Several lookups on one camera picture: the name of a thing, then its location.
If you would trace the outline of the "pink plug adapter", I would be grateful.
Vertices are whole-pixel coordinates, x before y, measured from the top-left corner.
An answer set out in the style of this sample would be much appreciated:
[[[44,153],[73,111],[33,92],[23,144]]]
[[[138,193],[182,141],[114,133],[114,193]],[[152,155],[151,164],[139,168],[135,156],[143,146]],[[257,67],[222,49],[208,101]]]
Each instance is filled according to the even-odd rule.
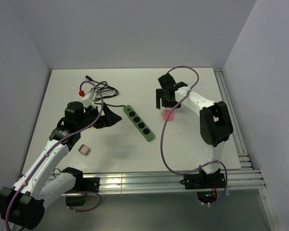
[[[169,109],[165,109],[164,111],[162,111],[160,113],[160,115],[162,116],[163,120],[167,120],[168,121],[172,121],[174,120],[174,112],[171,112]]]

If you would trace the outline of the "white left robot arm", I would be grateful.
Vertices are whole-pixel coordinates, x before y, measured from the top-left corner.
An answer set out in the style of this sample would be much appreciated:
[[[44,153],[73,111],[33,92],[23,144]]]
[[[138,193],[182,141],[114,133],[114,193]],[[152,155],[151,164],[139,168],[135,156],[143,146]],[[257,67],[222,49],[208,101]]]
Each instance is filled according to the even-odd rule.
[[[122,118],[106,104],[101,109],[81,102],[70,102],[56,128],[51,132],[46,146],[30,169],[10,188],[0,190],[0,215],[6,230],[10,223],[21,230],[32,230],[41,222],[46,209],[62,194],[79,192],[84,187],[83,172],[67,167],[51,183],[47,179],[61,160],[88,128],[111,127]]]

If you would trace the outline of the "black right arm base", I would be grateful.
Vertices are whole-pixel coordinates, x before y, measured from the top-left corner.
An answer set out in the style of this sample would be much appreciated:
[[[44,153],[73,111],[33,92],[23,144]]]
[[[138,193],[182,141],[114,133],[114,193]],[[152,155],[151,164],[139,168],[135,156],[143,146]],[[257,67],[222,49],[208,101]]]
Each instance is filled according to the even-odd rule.
[[[206,174],[200,172],[197,174],[184,175],[180,184],[186,190],[197,189],[223,189],[226,186],[226,180],[223,173]]]

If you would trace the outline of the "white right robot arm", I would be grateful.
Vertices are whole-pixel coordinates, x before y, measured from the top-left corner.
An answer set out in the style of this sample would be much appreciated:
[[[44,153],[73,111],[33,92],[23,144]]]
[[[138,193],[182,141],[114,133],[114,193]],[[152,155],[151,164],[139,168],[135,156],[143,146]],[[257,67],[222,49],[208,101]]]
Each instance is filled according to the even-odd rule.
[[[169,108],[160,138],[160,152],[163,162],[166,162],[163,153],[163,140],[166,125],[174,111],[185,105],[199,117],[199,130],[203,142],[207,146],[205,158],[206,163],[201,164],[194,170],[203,171],[199,175],[201,186],[208,188],[216,180],[215,175],[220,170],[221,156],[225,143],[233,133],[233,125],[229,115],[227,104],[223,101],[214,102],[193,91],[193,88],[199,82],[189,86],[184,82],[176,82],[170,73],[166,73],[158,78],[161,86],[156,89],[156,108]]]

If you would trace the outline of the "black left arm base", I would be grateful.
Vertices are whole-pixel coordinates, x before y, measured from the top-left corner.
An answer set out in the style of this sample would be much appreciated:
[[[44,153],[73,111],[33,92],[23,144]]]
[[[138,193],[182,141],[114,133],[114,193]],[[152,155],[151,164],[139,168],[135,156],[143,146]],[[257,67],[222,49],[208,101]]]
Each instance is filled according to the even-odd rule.
[[[98,193],[100,186],[100,178],[99,177],[93,177],[93,178],[84,178],[82,180],[82,183],[77,186],[76,188],[70,190],[68,193],[79,193],[79,192],[85,192],[85,195],[78,195],[78,196],[66,196],[65,203],[66,206],[69,208],[76,209],[76,207],[84,206],[85,203],[89,200],[89,194],[96,195],[99,198],[99,201],[97,204],[90,208],[90,209],[76,209],[77,211],[90,211],[95,208],[97,208],[101,202],[102,197]]]

